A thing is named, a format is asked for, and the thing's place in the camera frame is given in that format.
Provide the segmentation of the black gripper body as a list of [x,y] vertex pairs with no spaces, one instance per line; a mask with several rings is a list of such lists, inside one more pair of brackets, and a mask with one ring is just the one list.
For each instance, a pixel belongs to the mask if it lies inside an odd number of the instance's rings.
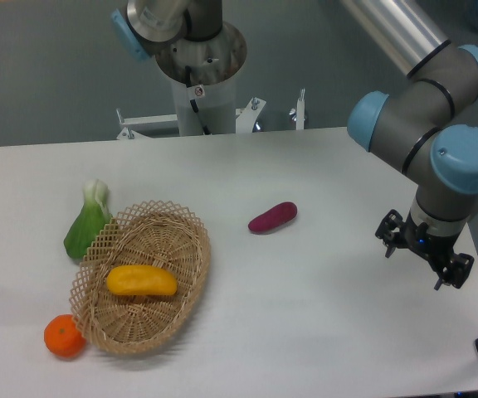
[[411,217],[408,217],[400,231],[402,249],[410,250],[429,263],[435,272],[451,269],[454,257],[454,244],[460,233],[448,236],[432,235],[427,231],[428,225],[418,226]]

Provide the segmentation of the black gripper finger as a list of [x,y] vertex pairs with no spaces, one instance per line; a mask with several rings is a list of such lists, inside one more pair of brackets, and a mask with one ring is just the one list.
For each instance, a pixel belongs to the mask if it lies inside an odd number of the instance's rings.
[[405,222],[402,216],[394,209],[380,221],[375,236],[386,247],[386,258],[389,258],[396,249],[405,248],[404,227]]
[[432,259],[432,268],[438,275],[438,280],[434,286],[439,290],[442,285],[452,286],[460,289],[468,279],[474,258],[465,253],[447,253]]

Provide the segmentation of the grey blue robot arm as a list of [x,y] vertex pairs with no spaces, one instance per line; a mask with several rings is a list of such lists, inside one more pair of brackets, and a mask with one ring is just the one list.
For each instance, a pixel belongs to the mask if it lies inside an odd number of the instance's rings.
[[[398,97],[374,91],[353,108],[349,136],[417,184],[407,216],[389,212],[376,236],[408,249],[460,288],[473,265],[454,244],[478,200],[478,128],[453,119],[478,100],[478,47],[451,44],[413,1],[347,1],[345,8],[410,80]],[[183,136],[250,133],[253,107],[237,113],[242,34],[219,1],[129,1],[110,20],[136,59],[154,57],[171,82]]]

